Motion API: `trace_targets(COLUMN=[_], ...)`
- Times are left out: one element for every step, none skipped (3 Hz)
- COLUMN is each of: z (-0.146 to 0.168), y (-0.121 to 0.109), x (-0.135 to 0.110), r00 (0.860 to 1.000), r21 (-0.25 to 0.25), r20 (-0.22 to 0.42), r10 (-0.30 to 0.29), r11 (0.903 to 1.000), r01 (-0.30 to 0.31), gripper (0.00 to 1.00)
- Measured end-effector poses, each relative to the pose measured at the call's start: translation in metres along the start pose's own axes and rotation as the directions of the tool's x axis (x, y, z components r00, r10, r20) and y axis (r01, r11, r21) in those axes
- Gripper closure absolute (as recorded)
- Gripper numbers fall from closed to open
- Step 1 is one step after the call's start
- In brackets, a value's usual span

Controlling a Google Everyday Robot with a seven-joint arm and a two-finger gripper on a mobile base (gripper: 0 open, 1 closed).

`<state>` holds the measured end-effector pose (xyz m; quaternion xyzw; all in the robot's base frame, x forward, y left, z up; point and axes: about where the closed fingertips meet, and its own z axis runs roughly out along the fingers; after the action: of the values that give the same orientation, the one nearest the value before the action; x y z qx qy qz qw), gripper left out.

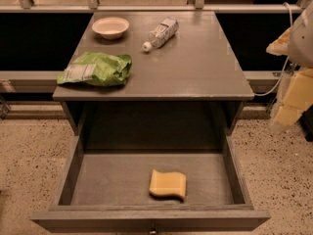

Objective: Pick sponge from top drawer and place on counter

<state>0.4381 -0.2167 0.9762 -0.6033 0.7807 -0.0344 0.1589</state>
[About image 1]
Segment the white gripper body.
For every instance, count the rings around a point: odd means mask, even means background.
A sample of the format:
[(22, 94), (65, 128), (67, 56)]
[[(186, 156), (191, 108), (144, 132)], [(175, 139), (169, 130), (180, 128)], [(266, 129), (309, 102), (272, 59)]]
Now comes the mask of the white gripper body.
[(293, 23), (288, 50), (293, 63), (313, 68), (313, 1)]

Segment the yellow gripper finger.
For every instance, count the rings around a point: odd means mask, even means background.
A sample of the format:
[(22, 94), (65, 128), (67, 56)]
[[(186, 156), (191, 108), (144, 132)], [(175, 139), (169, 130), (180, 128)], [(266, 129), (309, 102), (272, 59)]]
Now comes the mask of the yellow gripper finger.
[(266, 52), (275, 56), (286, 56), (289, 52), (290, 35), (291, 28), (289, 27), (274, 42), (268, 45)]
[(271, 112), (272, 124), (290, 127), (312, 106), (313, 69), (300, 69), (283, 78)]

